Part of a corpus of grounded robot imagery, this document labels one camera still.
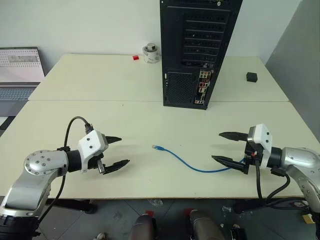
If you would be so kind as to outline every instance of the computer tower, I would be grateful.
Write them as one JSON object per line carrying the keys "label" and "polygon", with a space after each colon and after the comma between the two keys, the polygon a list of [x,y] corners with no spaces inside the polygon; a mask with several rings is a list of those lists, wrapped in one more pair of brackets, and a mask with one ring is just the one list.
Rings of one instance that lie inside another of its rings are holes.
{"label": "computer tower", "polygon": [[163,105],[207,109],[242,0],[160,0]]}

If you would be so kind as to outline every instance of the white wall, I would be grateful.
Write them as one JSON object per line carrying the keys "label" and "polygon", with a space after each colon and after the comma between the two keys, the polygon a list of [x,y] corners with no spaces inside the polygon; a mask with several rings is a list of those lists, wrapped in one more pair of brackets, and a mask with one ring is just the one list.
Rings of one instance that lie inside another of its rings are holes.
{"label": "white wall", "polygon": [[[243,0],[227,51],[267,62],[301,0]],[[159,0],[0,0],[0,47],[37,46],[50,69],[65,53],[140,54],[161,43]]]}

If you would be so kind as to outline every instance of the floor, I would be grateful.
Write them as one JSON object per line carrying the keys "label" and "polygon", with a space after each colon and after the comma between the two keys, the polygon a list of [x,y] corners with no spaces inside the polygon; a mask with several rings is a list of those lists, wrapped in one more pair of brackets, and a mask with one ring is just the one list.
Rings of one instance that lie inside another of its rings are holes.
{"label": "floor", "polygon": [[146,199],[97,200],[98,211],[81,211],[54,207],[40,225],[36,240],[92,240],[106,232],[110,240],[127,240],[137,217],[154,211],[159,240],[188,240],[185,232],[185,209],[206,212],[219,226],[226,240],[232,240],[230,228],[245,228],[248,240],[315,240],[314,224],[305,224],[296,210],[260,209],[243,214],[223,210],[231,206],[228,199],[164,199],[154,206]]}

